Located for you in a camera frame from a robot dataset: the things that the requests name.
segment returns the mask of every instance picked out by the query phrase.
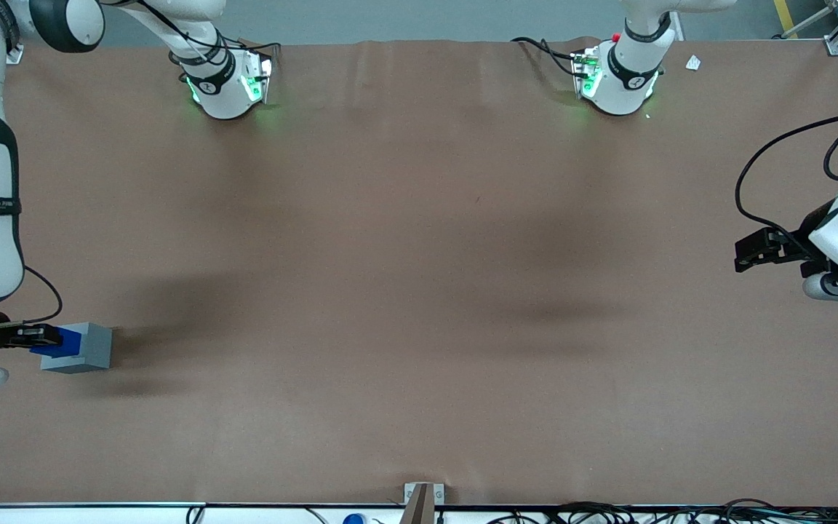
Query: brown paper surface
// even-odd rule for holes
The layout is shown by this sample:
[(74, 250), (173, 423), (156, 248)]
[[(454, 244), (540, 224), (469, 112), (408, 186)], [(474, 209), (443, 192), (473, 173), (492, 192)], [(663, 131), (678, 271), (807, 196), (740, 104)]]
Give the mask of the brown paper surface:
[[(0, 501), (838, 505), (838, 303), (733, 271), (745, 161), (838, 115), (821, 43), (675, 44), (626, 117), (518, 44), (286, 47), (235, 122), (165, 50), (31, 51), (24, 253), (116, 347), (0, 352)], [(766, 155), (749, 208), (834, 196), (837, 133)]]

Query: gray block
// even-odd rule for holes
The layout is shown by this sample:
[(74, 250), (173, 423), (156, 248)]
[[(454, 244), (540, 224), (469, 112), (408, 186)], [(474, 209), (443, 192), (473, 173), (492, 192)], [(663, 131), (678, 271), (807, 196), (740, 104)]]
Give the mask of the gray block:
[(43, 371), (69, 374), (109, 368), (109, 360), (112, 356), (111, 329), (92, 324), (92, 322), (61, 325), (60, 328), (76, 331), (81, 335), (79, 354), (58, 358), (42, 356), (41, 369)]

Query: white paper scrap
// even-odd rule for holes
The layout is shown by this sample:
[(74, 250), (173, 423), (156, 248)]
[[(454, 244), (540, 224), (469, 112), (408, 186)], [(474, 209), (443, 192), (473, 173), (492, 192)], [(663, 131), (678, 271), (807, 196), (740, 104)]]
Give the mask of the white paper scrap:
[(701, 59), (699, 59), (697, 55), (691, 55), (691, 60), (687, 61), (687, 65), (685, 67), (691, 71), (701, 69)]

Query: yellow floor line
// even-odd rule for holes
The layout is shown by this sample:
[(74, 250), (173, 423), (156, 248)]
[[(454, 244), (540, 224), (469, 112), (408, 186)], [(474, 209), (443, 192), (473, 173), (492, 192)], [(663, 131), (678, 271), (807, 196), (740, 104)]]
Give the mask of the yellow floor line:
[[(788, 3), (785, 0), (775, 0), (775, 11), (778, 11), (778, 19), (781, 20), (781, 29), (787, 31), (794, 27), (794, 20), (791, 19), (791, 11), (788, 10)], [(797, 39), (797, 33), (791, 35)]]

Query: gray floor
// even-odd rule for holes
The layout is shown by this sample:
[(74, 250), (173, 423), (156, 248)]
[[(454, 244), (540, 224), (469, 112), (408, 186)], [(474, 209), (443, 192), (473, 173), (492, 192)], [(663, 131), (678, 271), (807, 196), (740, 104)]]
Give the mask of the gray floor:
[[(822, 0), (789, 0), (799, 21)], [(106, 7), (107, 46), (157, 46), (153, 34), (125, 13)], [(613, 0), (229, 0), (217, 21), (226, 36), (283, 44), (351, 44), (363, 40), (503, 41), (515, 36), (564, 41), (622, 30)], [(728, 11), (682, 15), (686, 39), (770, 39), (781, 22), (772, 0), (738, 0)], [(824, 20), (801, 36), (822, 36)]]

